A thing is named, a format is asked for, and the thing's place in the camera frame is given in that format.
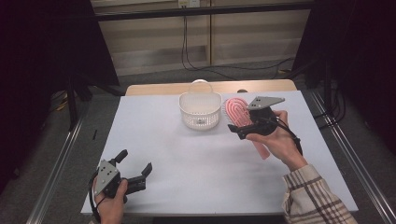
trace plaid sleeve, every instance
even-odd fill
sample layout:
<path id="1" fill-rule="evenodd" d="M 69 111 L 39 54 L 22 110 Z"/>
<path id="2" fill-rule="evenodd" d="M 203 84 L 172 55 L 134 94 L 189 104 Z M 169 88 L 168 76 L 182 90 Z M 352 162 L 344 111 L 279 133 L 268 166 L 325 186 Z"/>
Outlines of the plaid sleeve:
<path id="1" fill-rule="evenodd" d="M 285 175 L 283 209 L 289 223 L 357 223 L 312 165 Z"/>

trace person's hand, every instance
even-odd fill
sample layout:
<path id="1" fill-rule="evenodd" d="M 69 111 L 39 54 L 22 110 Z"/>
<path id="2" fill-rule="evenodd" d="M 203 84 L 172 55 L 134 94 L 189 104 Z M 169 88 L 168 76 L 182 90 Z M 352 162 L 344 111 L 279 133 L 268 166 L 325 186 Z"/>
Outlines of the person's hand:
<path id="1" fill-rule="evenodd" d="M 289 125 L 288 112 L 282 110 L 274 111 L 274 113 L 286 125 Z M 247 135 L 247 140 L 265 144 L 271 153 L 285 163 L 291 171 L 300 169 L 307 165 L 305 158 L 298 151 L 290 134 L 282 128 L 277 127 L 273 133 L 266 136 L 257 133 L 250 133 Z"/>
<path id="2" fill-rule="evenodd" d="M 93 180 L 93 186 L 96 186 L 96 179 Z M 101 192 L 98 196 L 95 196 L 95 202 L 98 205 L 99 215 L 101 217 L 101 223 L 121 223 L 123 216 L 123 196 L 128 189 L 128 181 L 123 179 L 120 182 L 119 188 L 117 189 L 116 196 L 114 199 L 105 198 L 105 194 Z"/>

